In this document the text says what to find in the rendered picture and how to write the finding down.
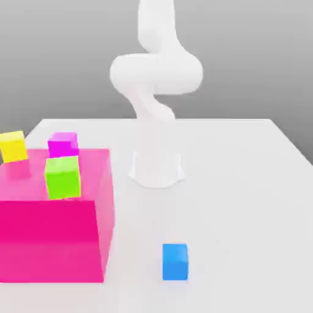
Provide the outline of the small magenta cube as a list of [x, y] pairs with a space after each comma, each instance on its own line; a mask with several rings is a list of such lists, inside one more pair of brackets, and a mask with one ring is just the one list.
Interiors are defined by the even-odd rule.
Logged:
[[50, 158], [78, 155], [77, 134], [75, 132], [54, 132], [48, 140], [48, 150]]

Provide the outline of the small green cube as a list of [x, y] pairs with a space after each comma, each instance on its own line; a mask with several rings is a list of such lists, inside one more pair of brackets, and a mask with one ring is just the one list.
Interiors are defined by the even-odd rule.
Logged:
[[48, 158], [45, 181], [49, 200], [81, 197], [81, 176], [78, 156]]

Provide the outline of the small blue cube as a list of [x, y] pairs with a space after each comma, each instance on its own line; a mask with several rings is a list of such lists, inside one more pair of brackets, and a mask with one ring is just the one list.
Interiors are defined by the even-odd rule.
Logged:
[[188, 247], [185, 243], [164, 243], [162, 277], [164, 281], [187, 281]]

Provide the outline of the small yellow cube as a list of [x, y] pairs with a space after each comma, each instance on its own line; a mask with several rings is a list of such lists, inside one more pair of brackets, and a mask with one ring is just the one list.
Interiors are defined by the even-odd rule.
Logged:
[[4, 163], [27, 160], [23, 130], [1, 133], [0, 152]]

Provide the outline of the large pink box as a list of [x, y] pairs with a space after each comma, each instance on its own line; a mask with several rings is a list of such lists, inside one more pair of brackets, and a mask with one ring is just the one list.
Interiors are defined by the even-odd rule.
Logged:
[[46, 149], [0, 165], [0, 282], [102, 283], [114, 229], [108, 149], [81, 149], [81, 197], [51, 200]]

